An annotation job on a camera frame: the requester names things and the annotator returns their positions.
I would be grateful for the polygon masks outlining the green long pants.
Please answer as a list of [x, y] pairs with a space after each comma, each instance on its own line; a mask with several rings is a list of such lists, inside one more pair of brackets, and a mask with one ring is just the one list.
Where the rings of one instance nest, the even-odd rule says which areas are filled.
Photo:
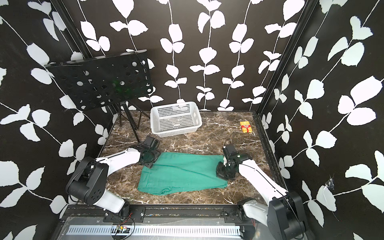
[[221, 155], [162, 153], [152, 168], [143, 167], [138, 191], [156, 196], [205, 189], [224, 189], [227, 180], [216, 175]]

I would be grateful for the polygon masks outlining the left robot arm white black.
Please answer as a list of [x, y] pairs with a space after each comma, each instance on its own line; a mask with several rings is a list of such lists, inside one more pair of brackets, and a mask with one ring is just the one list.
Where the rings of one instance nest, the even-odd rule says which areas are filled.
[[67, 193], [89, 206], [97, 206], [121, 217], [128, 217], [130, 204], [106, 189], [108, 177], [135, 164], [151, 169], [161, 155], [158, 151], [159, 144], [159, 140], [147, 136], [143, 142], [124, 151], [96, 159], [83, 158], [66, 186]]

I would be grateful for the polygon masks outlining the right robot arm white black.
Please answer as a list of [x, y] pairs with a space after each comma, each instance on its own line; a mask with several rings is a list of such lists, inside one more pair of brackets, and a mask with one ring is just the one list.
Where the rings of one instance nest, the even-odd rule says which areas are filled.
[[276, 240], [304, 239], [309, 227], [302, 198], [279, 186], [248, 153], [239, 152], [233, 144], [223, 146], [223, 154], [224, 160], [216, 168], [217, 177], [233, 180], [240, 174], [265, 201], [260, 204], [247, 198], [238, 202], [236, 219], [266, 226]]

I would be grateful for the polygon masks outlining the yellow red small box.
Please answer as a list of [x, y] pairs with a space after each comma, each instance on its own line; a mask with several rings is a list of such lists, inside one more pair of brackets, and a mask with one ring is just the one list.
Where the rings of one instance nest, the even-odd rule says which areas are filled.
[[249, 121], [241, 121], [241, 130], [243, 133], [252, 133], [253, 129]]

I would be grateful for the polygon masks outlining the white plastic basket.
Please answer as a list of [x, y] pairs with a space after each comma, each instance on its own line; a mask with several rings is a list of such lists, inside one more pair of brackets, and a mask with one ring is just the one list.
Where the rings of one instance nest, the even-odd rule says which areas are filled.
[[150, 120], [152, 133], [160, 138], [193, 133], [203, 125], [195, 102], [153, 107]]

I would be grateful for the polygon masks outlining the black perforated music stand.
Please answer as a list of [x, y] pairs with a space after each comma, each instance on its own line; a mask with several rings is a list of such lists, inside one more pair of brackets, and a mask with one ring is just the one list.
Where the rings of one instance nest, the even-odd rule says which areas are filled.
[[147, 50], [45, 67], [77, 108], [89, 111], [117, 106], [125, 111], [133, 131], [138, 130], [139, 124], [135, 123], [127, 103], [153, 92]]

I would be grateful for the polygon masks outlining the small green circuit board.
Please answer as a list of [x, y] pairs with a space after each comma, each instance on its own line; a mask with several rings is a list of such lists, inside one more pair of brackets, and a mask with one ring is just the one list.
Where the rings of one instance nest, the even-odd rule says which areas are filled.
[[131, 233], [131, 226], [117, 225], [111, 229], [111, 234], [115, 236], [128, 235]]

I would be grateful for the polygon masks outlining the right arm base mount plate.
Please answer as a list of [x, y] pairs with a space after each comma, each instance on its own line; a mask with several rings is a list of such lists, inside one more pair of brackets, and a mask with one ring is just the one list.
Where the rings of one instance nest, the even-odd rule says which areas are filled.
[[253, 225], [260, 223], [255, 219], [247, 217], [244, 209], [239, 206], [224, 207], [220, 213], [220, 216], [224, 218], [225, 223], [234, 223], [240, 225]]

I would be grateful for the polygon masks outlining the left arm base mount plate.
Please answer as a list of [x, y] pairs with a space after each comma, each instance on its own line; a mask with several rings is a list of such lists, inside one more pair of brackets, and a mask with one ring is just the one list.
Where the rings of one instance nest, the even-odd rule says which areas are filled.
[[130, 223], [142, 223], [144, 221], [146, 208], [139, 205], [130, 205], [129, 212], [125, 209], [121, 210], [120, 213], [114, 214], [107, 212], [107, 216], [104, 217], [104, 223], [119, 224], [127, 221], [126, 224]]

